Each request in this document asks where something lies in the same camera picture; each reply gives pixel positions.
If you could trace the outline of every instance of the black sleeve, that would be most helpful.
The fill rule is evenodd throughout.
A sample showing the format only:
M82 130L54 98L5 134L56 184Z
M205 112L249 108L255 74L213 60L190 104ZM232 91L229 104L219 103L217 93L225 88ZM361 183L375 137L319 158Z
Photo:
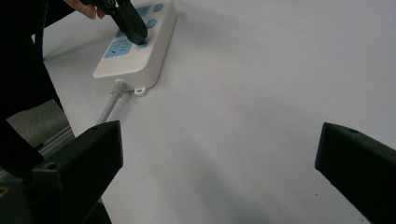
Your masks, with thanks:
M0 167L19 177L24 177L40 158L7 124L6 119L51 99L62 108L32 39L39 1L11 1L0 20ZM46 25L53 24L72 11L62 0L49 0Z

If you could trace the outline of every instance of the power strip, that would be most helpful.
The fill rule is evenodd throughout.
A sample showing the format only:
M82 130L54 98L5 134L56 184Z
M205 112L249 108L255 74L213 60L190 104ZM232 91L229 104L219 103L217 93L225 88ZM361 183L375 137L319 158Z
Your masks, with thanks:
M136 45L118 30L93 77L110 87L121 79L127 84L127 91L144 96L160 76L177 12L171 0L156 0L135 8L148 27L148 38L143 44Z

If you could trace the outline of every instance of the hand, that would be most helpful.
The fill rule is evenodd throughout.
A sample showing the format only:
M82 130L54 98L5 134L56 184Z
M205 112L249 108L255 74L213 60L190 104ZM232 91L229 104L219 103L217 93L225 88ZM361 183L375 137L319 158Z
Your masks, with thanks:
M106 15L105 12L102 11L102 9L96 8L93 5L86 6L82 4L79 0L64 0L64 1L66 2L67 5L81 12L91 20L94 20L96 18L96 15L98 15L100 19L102 19Z

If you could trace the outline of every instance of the power cord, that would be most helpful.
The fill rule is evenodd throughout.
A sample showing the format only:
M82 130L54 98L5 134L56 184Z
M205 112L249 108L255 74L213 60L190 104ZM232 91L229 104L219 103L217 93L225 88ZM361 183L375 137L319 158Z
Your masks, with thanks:
M101 124L106 122L108 116L110 115L111 111L114 108L114 105L116 102L121 98L121 96L125 93L127 88L127 84L124 80L117 79L116 84L113 87L113 90L111 91L111 98L108 101L104 111L102 112L102 115L99 117L99 120L96 121L97 124Z

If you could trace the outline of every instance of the white surface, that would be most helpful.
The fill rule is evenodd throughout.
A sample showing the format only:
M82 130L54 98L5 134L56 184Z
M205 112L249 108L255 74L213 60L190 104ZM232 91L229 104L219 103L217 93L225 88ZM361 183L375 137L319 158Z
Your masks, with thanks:
M314 162L325 121L396 148L396 2L174 2L157 85L110 115L124 150L103 196L113 222L367 223ZM110 97L92 71L116 31L74 13L45 32L75 134Z
M155 6L163 4L163 8L154 12ZM103 81L111 88L116 80L121 79L128 85L127 91L134 91L136 96L144 96L153 87L161 73L163 60L177 19L175 6L170 0L150 1L136 8L150 6L148 13L142 19L144 23L156 20L154 27L148 29L148 43L142 48L132 44L126 35L115 36L110 41L102 59L93 71L93 77ZM127 41L131 46L128 53L119 56L106 57L114 43Z

